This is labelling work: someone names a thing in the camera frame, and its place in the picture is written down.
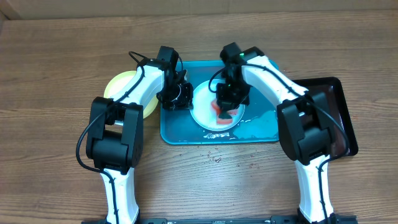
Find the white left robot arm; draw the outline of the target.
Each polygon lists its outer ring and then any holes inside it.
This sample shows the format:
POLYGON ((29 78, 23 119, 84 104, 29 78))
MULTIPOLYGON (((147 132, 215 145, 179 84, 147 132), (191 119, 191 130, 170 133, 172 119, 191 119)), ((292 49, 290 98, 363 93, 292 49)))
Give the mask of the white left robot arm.
POLYGON ((135 76, 110 98, 97 97, 90 121, 79 140, 93 172, 104 181, 108 214, 102 223, 139 223, 134 195, 134 169, 144 145, 144 109, 157 98, 165 110, 190 110, 193 87, 187 82, 178 52, 162 46, 156 58, 142 57, 135 76))

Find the orange black sponge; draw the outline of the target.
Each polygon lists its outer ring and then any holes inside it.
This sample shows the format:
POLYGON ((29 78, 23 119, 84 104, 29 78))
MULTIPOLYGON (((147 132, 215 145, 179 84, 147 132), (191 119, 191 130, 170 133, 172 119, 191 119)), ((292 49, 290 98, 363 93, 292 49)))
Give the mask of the orange black sponge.
POLYGON ((233 122, 233 117, 239 113, 239 108, 234 110, 222 111, 216 100, 211 102, 212 108, 216 111, 216 123, 219 125, 227 125, 233 122))

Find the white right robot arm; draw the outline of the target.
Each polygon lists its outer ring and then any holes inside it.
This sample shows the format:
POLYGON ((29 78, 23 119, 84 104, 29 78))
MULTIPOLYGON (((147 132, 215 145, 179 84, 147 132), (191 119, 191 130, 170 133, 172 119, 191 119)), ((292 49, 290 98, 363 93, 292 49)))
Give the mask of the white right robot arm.
POLYGON ((260 91, 275 107, 280 145, 295 162, 300 187, 301 223, 338 223, 329 198, 327 164, 338 123, 329 114, 326 95, 289 80, 257 47, 241 50, 236 43, 223 47, 216 86, 217 118, 227 121, 232 110, 249 104, 249 91, 260 91))

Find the yellow plate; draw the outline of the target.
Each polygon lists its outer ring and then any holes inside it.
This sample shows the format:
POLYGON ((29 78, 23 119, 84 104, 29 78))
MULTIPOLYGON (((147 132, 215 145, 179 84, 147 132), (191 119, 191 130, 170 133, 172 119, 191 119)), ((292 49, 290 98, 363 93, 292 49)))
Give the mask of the yellow plate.
MULTIPOLYGON (((106 85, 104 90, 103 97, 110 98, 119 92, 134 76, 136 75, 136 71, 126 71, 116 75, 112 78, 109 83, 106 85)), ((143 118, 147 118, 152 112, 156 109, 158 104, 158 99, 154 96, 148 105, 144 108, 143 118)))

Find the light blue plate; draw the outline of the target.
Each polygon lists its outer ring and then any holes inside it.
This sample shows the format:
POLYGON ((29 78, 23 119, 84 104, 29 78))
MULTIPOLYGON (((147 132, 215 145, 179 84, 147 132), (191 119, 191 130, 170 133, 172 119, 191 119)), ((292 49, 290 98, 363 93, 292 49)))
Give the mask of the light blue plate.
POLYGON ((238 124, 243 117, 245 106, 239 105, 236 109, 228 111, 230 118, 219 119, 221 110, 216 103, 216 94, 209 90, 208 84, 209 81, 205 81, 194 89, 191 116, 207 130, 226 131, 238 124))

